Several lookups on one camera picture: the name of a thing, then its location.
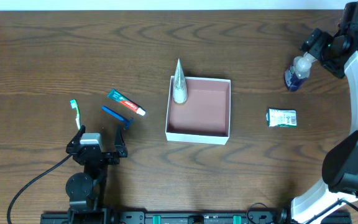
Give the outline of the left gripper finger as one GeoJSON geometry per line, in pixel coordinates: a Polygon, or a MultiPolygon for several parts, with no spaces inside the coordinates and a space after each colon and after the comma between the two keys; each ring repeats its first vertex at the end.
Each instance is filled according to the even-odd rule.
{"type": "Polygon", "coordinates": [[[85,133],[85,130],[86,130],[86,127],[84,125],[81,125],[78,132],[67,144],[67,149],[75,149],[76,147],[78,147],[80,145],[80,139],[81,139],[82,135],[85,133]]]}
{"type": "Polygon", "coordinates": [[[122,128],[121,126],[118,126],[116,128],[116,136],[114,140],[114,147],[116,148],[117,152],[125,152],[126,151],[126,145],[124,142],[124,139],[122,137],[122,128]]]}

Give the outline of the blue pump soap bottle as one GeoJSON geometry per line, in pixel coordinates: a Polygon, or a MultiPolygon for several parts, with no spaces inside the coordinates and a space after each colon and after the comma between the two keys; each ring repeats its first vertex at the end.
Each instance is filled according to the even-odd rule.
{"type": "Polygon", "coordinates": [[[283,75],[285,86],[289,91],[297,91],[309,78],[312,64],[315,61],[317,59],[308,52],[294,58],[293,63],[283,75]]]}

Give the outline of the green white toothbrush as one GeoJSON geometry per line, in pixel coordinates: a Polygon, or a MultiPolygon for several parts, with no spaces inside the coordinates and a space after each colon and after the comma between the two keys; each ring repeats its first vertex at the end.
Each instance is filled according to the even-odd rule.
{"type": "Polygon", "coordinates": [[[81,120],[80,120],[80,109],[78,106],[78,102],[75,99],[70,100],[70,106],[73,110],[76,111],[75,122],[76,122],[77,128],[80,129],[81,128],[81,120]]]}

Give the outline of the white Pantene tube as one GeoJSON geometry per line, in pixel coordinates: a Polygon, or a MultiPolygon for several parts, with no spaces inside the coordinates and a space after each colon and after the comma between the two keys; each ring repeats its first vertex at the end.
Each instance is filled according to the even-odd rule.
{"type": "Polygon", "coordinates": [[[184,104],[188,98],[186,78],[178,59],[173,79],[173,100],[175,103],[184,104]]]}

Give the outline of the green soap bar package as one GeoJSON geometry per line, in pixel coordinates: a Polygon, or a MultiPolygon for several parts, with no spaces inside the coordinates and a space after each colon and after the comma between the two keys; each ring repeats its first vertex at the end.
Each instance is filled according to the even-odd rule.
{"type": "Polygon", "coordinates": [[[294,128],[297,126],[295,110],[278,110],[269,108],[266,114],[268,127],[294,128]]]}

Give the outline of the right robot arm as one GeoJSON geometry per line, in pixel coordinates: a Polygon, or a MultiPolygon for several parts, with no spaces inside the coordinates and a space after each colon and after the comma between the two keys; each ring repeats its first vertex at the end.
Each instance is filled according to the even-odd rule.
{"type": "Polygon", "coordinates": [[[344,8],[334,35],[315,29],[300,50],[320,62],[335,77],[346,78],[351,96],[349,136],[330,150],[323,161],[321,178],[291,201],[283,219],[287,223],[337,223],[335,211],[348,205],[358,212],[358,1],[344,8]]]}

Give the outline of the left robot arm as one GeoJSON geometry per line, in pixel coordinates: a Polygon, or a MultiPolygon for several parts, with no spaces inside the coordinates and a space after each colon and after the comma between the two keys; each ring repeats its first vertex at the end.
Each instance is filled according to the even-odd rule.
{"type": "Polygon", "coordinates": [[[102,207],[108,166],[118,165],[120,159],[127,157],[128,151],[118,127],[114,138],[114,149],[103,150],[101,135],[87,133],[81,126],[67,144],[66,153],[83,166],[83,172],[71,176],[66,183],[70,210],[76,213],[97,211],[102,207]]]}

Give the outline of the blue disposable razor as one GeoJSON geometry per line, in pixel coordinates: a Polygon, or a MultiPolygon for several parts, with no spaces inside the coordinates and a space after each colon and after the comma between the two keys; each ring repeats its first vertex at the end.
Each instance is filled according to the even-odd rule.
{"type": "Polygon", "coordinates": [[[102,106],[102,110],[107,114],[111,115],[112,117],[116,118],[119,121],[124,123],[124,129],[127,129],[133,122],[133,119],[127,119],[123,115],[113,111],[112,109],[108,108],[107,106],[102,106]]]}

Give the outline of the Colgate toothpaste tube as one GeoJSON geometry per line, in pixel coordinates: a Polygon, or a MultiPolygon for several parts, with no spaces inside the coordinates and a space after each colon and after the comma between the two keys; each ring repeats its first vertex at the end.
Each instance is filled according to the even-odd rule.
{"type": "Polygon", "coordinates": [[[115,89],[112,89],[108,93],[108,98],[118,102],[119,104],[122,104],[136,114],[139,114],[141,116],[144,116],[146,114],[146,111],[142,107],[140,107],[138,104],[134,103],[115,89]]]}

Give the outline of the white box pink interior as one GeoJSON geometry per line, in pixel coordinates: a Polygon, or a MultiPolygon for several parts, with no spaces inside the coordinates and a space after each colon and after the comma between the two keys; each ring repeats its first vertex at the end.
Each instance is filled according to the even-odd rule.
{"type": "Polygon", "coordinates": [[[186,77],[188,99],[173,100],[173,77],[167,103],[167,141],[225,145],[231,128],[231,81],[186,77]]]}

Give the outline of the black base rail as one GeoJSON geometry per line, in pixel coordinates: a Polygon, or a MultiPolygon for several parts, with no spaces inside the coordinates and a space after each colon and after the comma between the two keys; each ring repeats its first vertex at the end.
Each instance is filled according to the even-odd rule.
{"type": "Polygon", "coordinates": [[[256,209],[244,213],[150,213],[143,211],[44,213],[40,224],[248,224],[248,223],[296,223],[283,211],[256,209]]]}

